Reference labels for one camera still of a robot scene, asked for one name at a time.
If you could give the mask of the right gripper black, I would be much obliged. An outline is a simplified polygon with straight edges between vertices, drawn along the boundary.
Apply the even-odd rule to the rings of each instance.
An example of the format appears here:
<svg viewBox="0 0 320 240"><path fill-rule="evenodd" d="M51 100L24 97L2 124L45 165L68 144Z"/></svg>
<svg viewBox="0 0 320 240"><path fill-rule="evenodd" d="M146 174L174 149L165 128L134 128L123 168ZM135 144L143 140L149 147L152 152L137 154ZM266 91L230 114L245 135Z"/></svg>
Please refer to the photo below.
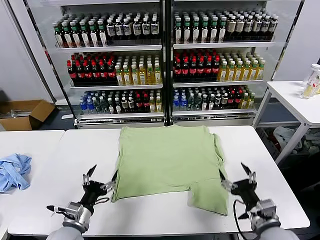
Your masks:
<svg viewBox="0 0 320 240"><path fill-rule="evenodd" d="M253 207L257 206L257 202L260 201L255 190L257 188L256 172L251 171L250 168L243 162L240 163L244 171L246 172L248 179L243 179L236 182L231 182L219 169L220 184L224 189L231 192L232 195L240 196L245 204L245 211L249 212Z"/></svg>

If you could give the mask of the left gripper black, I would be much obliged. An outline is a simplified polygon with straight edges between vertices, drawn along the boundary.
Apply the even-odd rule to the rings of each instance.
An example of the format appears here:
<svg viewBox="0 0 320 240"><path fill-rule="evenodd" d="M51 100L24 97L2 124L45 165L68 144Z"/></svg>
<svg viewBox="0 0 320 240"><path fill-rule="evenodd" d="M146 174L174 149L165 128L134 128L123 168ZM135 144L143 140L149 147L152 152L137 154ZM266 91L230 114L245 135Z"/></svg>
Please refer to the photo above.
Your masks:
<svg viewBox="0 0 320 240"><path fill-rule="evenodd" d="M79 203L83 206L93 206L97 202L99 197L105 196L107 194L106 190L112 190L116 184L117 171L114 173L111 180L105 184L90 180L90 177L93 175L96 167L97 165L95 164L88 170L86 174L82 175L84 195Z"/></svg>

